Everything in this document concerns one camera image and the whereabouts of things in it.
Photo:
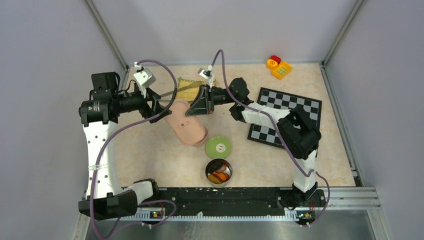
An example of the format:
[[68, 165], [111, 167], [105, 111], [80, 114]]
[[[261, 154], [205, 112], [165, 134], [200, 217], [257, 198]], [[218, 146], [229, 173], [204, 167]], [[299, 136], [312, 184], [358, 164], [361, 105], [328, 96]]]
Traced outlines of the brown meat piece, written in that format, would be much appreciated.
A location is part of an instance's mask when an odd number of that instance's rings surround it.
[[220, 167], [218, 167], [217, 169], [215, 169], [213, 171], [213, 173], [225, 173], [227, 169], [228, 169], [228, 167], [223, 164]]

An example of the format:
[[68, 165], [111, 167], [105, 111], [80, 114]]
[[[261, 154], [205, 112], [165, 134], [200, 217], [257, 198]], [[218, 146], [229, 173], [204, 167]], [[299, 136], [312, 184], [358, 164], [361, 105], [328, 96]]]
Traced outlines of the dark seaweed roll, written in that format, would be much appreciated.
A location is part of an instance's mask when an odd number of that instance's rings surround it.
[[207, 165], [207, 167], [211, 168], [213, 171], [220, 169], [222, 166], [227, 166], [227, 161], [225, 159], [213, 159]]

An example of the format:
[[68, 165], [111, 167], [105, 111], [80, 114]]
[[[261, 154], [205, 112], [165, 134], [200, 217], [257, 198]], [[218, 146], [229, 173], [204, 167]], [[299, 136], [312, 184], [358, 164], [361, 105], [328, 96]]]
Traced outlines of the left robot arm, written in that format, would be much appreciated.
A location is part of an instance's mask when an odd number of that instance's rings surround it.
[[156, 80], [148, 70], [134, 75], [134, 91], [118, 89], [116, 72], [92, 74], [93, 90], [78, 109], [87, 143], [89, 180], [84, 200], [79, 201], [81, 214], [95, 220], [108, 220], [135, 215], [141, 202], [154, 207], [160, 202], [157, 184], [152, 178], [122, 187], [117, 174], [115, 154], [118, 117], [138, 111], [150, 123], [170, 115], [171, 110], [160, 105], [160, 95], [150, 89]]

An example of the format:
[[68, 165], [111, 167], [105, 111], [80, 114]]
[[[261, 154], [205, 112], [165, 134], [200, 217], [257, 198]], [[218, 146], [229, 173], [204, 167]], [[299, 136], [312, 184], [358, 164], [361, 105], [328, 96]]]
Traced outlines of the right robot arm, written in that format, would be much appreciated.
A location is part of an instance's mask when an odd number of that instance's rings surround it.
[[318, 187], [315, 158], [322, 137], [319, 129], [301, 106], [272, 108], [250, 100], [249, 93], [241, 77], [233, 79], [225, 88], [202, 84], [185, 115], [210, 115], [216, 105], [233, 104], [229, 111], [234, 120], [274, 130], [296, 165], [293, 200], [299, 206], [307, 206]]

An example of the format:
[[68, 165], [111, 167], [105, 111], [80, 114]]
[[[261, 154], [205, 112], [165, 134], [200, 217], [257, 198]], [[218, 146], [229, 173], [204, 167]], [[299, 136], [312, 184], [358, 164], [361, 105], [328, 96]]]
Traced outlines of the silver metal tongs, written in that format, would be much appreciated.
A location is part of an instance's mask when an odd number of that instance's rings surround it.
[[195, 82], [193, 82], [193, 83], [191, 83], [187, 86], [183, 86], [183, 87], [177, 88], [176, 90], [163, 93], [163, 94], [160, 95], [160, 97], [163, 98], [163, 97], [166, 97], [166, 96], [169, 96], [169, 95], [173, 95], [174, 93], [179, 93], [179, 92], [182, 92], [182, 91], [185, 91], [185, 90], [188, 90], [188, 89], [197, 88], [200, 85], [202, 85], [202, 83], [203, 83], [202, 81], [195, 81]]

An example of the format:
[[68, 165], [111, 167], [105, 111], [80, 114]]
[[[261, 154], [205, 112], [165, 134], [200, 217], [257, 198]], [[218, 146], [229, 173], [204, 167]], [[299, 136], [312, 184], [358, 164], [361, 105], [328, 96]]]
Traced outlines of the orange chicken drumstick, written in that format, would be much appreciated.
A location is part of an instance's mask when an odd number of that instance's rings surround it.
[[217, 178], [220, 178], [221, 182], [224, 183], [230, 179], [230, 175], [222, 172], [222, 173], [214, 173]]

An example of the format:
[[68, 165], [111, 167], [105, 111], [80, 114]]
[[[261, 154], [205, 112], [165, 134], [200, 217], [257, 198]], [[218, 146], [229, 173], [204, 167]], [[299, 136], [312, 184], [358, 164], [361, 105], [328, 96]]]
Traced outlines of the pink lunch box lid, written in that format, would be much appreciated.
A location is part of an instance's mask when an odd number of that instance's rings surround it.
[[176, 99], [171, 107], [171, 114], [165, 117], [177, 138], [187, 146], [199, 146], [208, 137], [208, 130], [197, 116], [186, 116], [190, 105], [187, 101]]

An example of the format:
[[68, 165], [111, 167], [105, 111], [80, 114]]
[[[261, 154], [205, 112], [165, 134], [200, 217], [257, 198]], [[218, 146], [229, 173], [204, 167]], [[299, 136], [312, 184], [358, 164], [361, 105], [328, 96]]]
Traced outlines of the orange fried food piece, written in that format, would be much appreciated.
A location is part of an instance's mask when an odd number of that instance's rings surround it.
[[221, 185], [222, 184], [221, 179], [219, 177], [216, 177], [215, 175], [208, 175], [207, 179], [215, 185]]

